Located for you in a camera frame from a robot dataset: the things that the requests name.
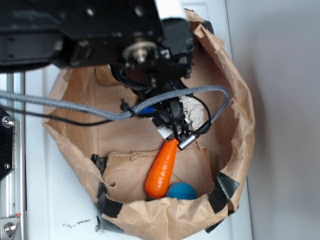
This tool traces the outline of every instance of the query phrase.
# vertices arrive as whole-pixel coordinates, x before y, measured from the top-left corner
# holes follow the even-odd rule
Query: robotic arm
[[[175,5],[178,0],[0,1],[0,72],[109,64],[141,101],[186,89],[180,78],[190,77],[193,64],[190,26],[182,8],[178,16],[162,14]],[[178,97],[152,107],[141,116],[171,128],[181,149],[196,139]]]

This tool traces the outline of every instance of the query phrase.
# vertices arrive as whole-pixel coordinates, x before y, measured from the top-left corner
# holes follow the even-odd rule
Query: orange carrot toy
[[[174,169],[178,143],[177,139],[166,141],[156,157],[144,186],[149,197],[159,199],[166,195]]]

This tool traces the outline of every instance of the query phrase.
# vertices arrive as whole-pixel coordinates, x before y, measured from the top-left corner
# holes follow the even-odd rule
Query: black electrical tape
[[[228,211],[228,216],[231,215],[231,214],[233,214],[234,212],[235,212],[235,211],[229,210],[229,211]],[[205,231],[206,231],[208,234],[211,233],[211,232],[212,232],[216,227],[218,227],[223,221],[224,221],[224,220],[218,222],[218,223],[215,224],[215,225],[212,225],[212,226],[210,226],[210,227],[207,227],[207,228],[205,229]]]
[[[209,194],[209,202],[217,214],[225,208],[240,184],[222,172],[218,174],[214,184],[214,189]]]
[[[124,205],[121,202],[107,198],[107,189],[102,182],[99,184],[97,198],[98,202],[96,203],[96,206],[99,211],[111,218],[116,218]]]
[[[209,30],[210,33],[215,34],[214,32],[214,28],[212,27],[212,24],[210,21],[208,20],[204,20],[204,22],[202,23],[202,25]]]
[[[96,216],[97,219],[97,225],[95,226],[95,231],[98,232],[99,229],[104,229],[107,231],[112,231],[118,234],[123,234],[125,231],[123,231],[121,228],[119,228],[117,225],[113,224],[112,222],[104,219],[101,215]]]
[[[5,178],[13,168],[13,139],[14,127],[6,128],[1,121],[9,118],[8,113],[0,108],[0,181]]]
[[[97,154],[92,154],[91,156],[92,162],[95,164],[95,166],[100,170],[101,175],[104,174],[104,171],[106,169],[107,164],[107,157],[99,157]]]

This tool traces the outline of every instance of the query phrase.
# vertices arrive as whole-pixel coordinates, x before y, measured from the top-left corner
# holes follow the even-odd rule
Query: cable
[[[205,104],[204,101],[202,101],[200,98],[194,96],[194,95],[190,95],[191,98],[194,98],[195,100],[199,101],[203,107],[205,108],[207,114],[208,114],[208,118],[210,119],[211,118],[211,113],[210,113],[210,110],[209,110],[209,107]]]
[[[197,92],[212,92],[212,91],[220,91],[225,96],[224,103],[218,109],[218,111],[213,115],[213,117],[210,119],[210,123],[212,124],[218,118],[221,112],[226,108],[229,102],[228,92],[223,86],[219,86],[219,85],[208,85],[208,86],[201,86],[201,87],[194,87],[194,88],[187,88],[187,89],[165,92],[157,96],[148,98],[147,100],[142,101],[141,103],[132,107],[131,109],[135,114],[138,114],[143,109],[167,99],[172,99],[182,95],[190,95]],[[84,112],[84,113],[96,115],[101,118],[113,120],[113,121],[125,120],[132,117],[133,115],[133,113],[129,110],[124,111],[122,113],[113,113],[109,111],[104,111],[96,107],[92,107],[84,104],[78,104],[70,101],[56,100],[56,99],[50,99],[46,97],[39,97],[39,96],[23,95],[23,94],[6,92],[3,90],[0,90],[0,98],[13,100],[17,102],[45,105],[49,107],[56,107],[56,108],[63,108],[68,110]]]
[[[9,110],[9,111],[12,111],[15,113],[23,114],[23,115],[30,115],[30,116],[34,116],[34,117],[51,119],[51,120],[60,121],[60,122],[64,122],[67,124],[72,124],[72,125],[76,125],[76,126],[80,126],[80,127],[92,127],[92,126],[97,126],[97,125],[102,125],[102,124],[113,122],[112,120],[102,120],[102,121],[97,121],[97,122],[85,123],[85,122],[73,121],[73,120],[70,120],[70,119],[67,119],[64,117],[60,117],[60,116],[41,114],[41,113],[32,112],[32,111],[25,111],[25,110],[20,110],[20,109],[14,108],[14,107],[9,107],[9,106],[4,106],[4,105],[0,105],[0,108]]]

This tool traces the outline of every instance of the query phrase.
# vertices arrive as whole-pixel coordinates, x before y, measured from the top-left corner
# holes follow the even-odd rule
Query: screw
[[[12,128],[15,125],[15,120],[10,116],[5,116],[1,120],[2,126],[9,129]]]
[[[138,64],[143,64],[146,62],[148,56],[148,51],[144,48],[139,48],[133,53],[133,58]]]
[[[16,231],[16,226],[12,222],[8,222],[4,225],[4,232],[11,237],[13,233]]]
[[[145,10],[139,5],[134,8],[134,12],[138,17],[142,17],[145,14]]]
[[[161,51],[161,54],[162,54],[162,56],[165,58],[165,59],[170,59],[170,51],[169,51],[169,49],[166,49],[166,50],[162,50]]]
[[[93,17],[95,15],[95,11],[88,7],[86,10],[85,10],[85,13],[88,15],[88,17]]]
[[[9,163],[6,163],[5,165],[4,165],[4,168],[5,169],[9,169],[11,167],[11,165],[9,164]]]

